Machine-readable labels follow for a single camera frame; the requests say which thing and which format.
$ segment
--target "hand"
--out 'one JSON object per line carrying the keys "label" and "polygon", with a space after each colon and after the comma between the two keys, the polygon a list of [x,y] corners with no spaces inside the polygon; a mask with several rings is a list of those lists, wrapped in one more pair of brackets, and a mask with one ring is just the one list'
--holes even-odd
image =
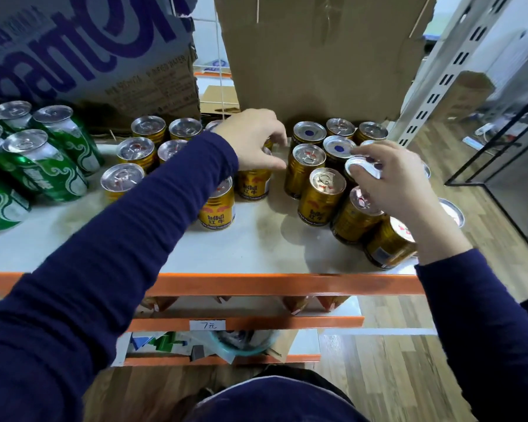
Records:
{"label": "hand", "polygon": [[231,145],[239,157],[239,170],[286,168],[282,159],[262,152],[268,137],[280,145],[288,144],[285,127],[273,111],[248,109],[231,115],[212,131]]}
{"label": "hand", "polygon": [[381,179],[371,176],[359,165],[352,165],[350,173],[373,204],[402,220],[426,213],[433,207],[443,212],[429,180],[424,175],[420,157],[392,141],[382,141],[352,150],[353,154],[373,157],[382,164]]}

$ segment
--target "handwritten price label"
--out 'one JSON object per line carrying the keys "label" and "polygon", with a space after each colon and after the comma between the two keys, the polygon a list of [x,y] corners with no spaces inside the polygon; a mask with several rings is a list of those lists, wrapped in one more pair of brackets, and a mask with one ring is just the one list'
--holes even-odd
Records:
{"label": "handwritten price label", "polygon": [[227,330],[224,319],[191,319],[190,330]]}

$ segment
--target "person's left hand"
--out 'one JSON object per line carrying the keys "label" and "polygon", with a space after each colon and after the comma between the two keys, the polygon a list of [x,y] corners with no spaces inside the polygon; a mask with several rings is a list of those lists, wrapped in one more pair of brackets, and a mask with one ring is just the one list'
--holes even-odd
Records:
{"label": "person's left hand", "polygon": [[285,127],[273,111],[247,109],[231,115],[212,132],[231,145],[239,158],[239,170],[286,168],[284,160],[262,151],[268,137],[280,145],[288,144]]}

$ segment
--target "navy blue sleeve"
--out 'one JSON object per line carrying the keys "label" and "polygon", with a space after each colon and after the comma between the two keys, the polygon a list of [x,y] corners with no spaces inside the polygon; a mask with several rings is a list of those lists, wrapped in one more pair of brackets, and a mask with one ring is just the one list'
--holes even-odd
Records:
{"label": "navy blue sleeve", "polygon": [[145,291],[237,169],[230,145],[204,132],[22,276],[0,301],[0,421],[80,420]]}
{"label": "navy blue sleeve", "polygon": [[528,420],[528,313],[479,250],[416,269],[473,415]]}

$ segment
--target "navy blue shirt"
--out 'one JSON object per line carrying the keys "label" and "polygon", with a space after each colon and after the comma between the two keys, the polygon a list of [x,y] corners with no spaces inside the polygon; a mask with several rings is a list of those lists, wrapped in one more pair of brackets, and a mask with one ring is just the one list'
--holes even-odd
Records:
{"label": "navy blue shirt", "polygon": [[[113,361],[145,291],[212,191],[237,169],[229,144],[204,132],[22,276],[0,301],[1,422],[82,418],[82,395]],[[527,313],[477,250],[417,266],[417,274],[474,415],[528,420]],[[219,405],[203,419],[364,420],[329,392],[293,385],[276,377],[238,385],[222,393],[230,394],[226,404],[210,400]],[[258,415],[240,411],[265,399],[276,405]]]}

